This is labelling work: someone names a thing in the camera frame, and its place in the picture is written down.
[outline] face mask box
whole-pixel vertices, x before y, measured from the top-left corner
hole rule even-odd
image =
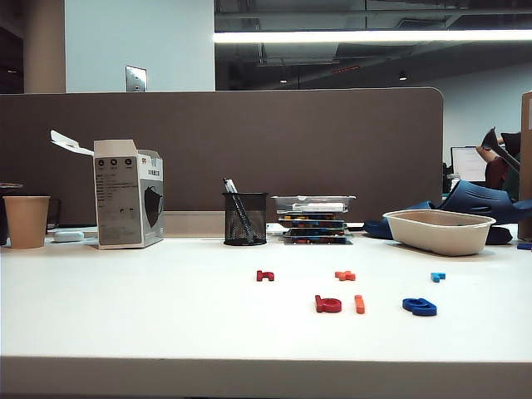
[[[137,150],[133,140],[97,140],[92,152],[56,132],[52,142],[93,156],[99,249],[144,248],[163,239],[163,160],[157,152]]]

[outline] tan paper cup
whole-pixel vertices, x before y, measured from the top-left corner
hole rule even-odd
[[[39,248],[44,245],[50,197],[4,196],[11,247]]]

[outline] blue block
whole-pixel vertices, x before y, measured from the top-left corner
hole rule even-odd
[[[440,279],[445,280],[446,274],[445,273],[431,273],[431,279],[435,283],[439,283]]]
[[[437,307],[424,298],[406,298],[402,300],[404,309],[412,312],[415,316],[436,316]]]
[[[517,244],[517,249],[532,249],[532,243],[521,243]]]

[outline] beige tray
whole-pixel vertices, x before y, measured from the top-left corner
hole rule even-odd
[[[478,254],[495,219],[436,209],[388,212],[393,239],[447,256]]]

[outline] open box flap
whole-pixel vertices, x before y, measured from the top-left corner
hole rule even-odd
[[[62,135],[61,133],[58,133],[54,130],[50,131],[50,138],[52,139],[53,144],[59,145],[65,150],[69,150],[77,154],[94,156],[94,151],[80,147],[80,143],[78,143],[77,141],[68,138],[65,135]]]

